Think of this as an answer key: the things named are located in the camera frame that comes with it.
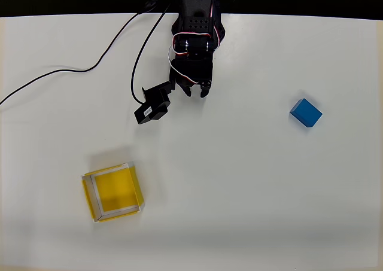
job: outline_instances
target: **yellow square container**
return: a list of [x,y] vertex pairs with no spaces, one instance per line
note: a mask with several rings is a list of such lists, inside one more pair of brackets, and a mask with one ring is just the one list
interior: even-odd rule
[[144,207],[133,163],[89,172],[82,180],[94,222],[135,214]]

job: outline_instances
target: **white table surface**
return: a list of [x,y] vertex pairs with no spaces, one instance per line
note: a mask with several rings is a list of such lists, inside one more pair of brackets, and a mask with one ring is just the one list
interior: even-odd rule
[[[164,17],[135,90],[168,79]],[[3,96],[62,65],[93,65],[127,14],[5,20]],[[87,74],[42,79],[1,109],[5,265],[68,270],[312,270],[378,264],[376,22],[223,15],[210,94],[170,95],[137,125],[136,19]],[[306,129],[289,110],[323,112]],[[80,176],[134,160],[143,213],[93,224]]]

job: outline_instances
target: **blue cube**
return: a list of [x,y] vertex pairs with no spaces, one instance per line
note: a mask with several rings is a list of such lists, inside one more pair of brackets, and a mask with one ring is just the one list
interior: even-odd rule
[[290,114],[295,116],[306,127],[313,127],[322,116],[322,113],[306,99],[299,100],[290,111]]

